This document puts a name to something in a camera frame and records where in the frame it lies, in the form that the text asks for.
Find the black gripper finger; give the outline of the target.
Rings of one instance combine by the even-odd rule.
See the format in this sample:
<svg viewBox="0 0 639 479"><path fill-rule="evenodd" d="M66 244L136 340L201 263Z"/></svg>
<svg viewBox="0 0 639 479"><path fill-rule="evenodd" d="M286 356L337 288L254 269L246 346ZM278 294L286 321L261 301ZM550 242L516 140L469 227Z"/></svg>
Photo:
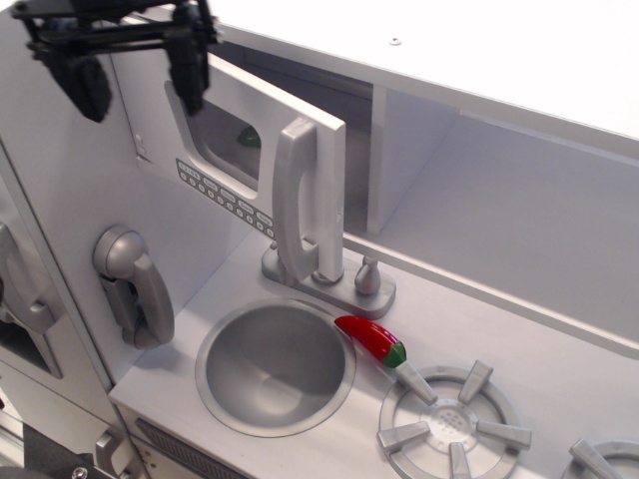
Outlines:
<svg viewBox="0 0 639 479"><path fill-rule="evenodd" d="M96 57L68 58L53 53L45 65L85 118L95 123L104 121L110 108L110 86L106 72Z"/></svg>
<svg viewBox="0 0 639 479"><path fill-rule="evenodd" d="M209 87L205 38L187 28L172 29L167 33L167 55L176 94L187 114L197 115L203 109L203 95Z"/></svg>

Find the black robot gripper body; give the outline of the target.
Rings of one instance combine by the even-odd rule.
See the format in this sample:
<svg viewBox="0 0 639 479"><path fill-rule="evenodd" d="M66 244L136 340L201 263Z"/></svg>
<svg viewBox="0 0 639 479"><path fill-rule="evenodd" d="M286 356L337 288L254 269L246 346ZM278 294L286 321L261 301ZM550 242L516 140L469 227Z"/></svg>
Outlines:
<svg viewBox="0 0 639 479"><path fill-rule="evenodd" d="M124 23L132 14L164 6L173 8L168 20ZM27 47L41 62L169 50L181 41L200 53L220 41L217 18L206 1L16 1L10 15L26 28Z"/></svg>

